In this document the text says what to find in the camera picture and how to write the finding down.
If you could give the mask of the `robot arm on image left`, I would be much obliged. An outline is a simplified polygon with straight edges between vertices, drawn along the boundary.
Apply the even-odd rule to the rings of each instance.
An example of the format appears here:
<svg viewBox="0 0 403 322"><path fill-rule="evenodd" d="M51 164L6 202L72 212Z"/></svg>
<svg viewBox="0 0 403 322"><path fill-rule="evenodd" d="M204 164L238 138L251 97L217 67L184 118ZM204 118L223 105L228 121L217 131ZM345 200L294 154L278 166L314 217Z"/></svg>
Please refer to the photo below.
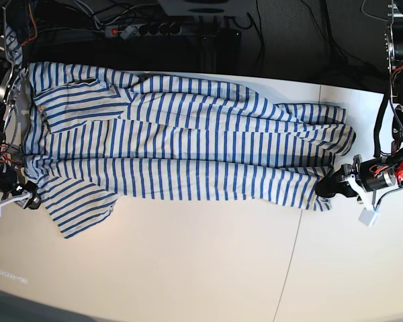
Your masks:
<svg viewBox="0 0 403 322"><path fill-rule="evenodd" d="M31 1L0 1L0 216L4 206L37 209L37 186L26 181L22 169L26 158L16 143L19 133L17 98L28 63L24 47L37 38Z"/></svg>

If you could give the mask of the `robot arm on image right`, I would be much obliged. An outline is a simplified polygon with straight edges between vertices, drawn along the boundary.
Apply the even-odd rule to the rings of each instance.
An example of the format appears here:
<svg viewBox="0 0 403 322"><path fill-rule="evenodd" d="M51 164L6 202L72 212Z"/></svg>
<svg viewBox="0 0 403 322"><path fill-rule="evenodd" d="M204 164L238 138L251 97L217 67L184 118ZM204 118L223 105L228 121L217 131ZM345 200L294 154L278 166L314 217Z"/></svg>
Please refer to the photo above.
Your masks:
<svg viewBox="0 0 403 322"><path fill-rule="evenodd" d="M323 178L315 188L319 197L340 194L363 199L366 193L393 187L403 189L403 1L391 1L386 24L385 45L389 76L373 129L373 159L362 161L355 156L352 164L343 164ZM383 152L379 139L386 109L393 113L392 147Z"/></svg>

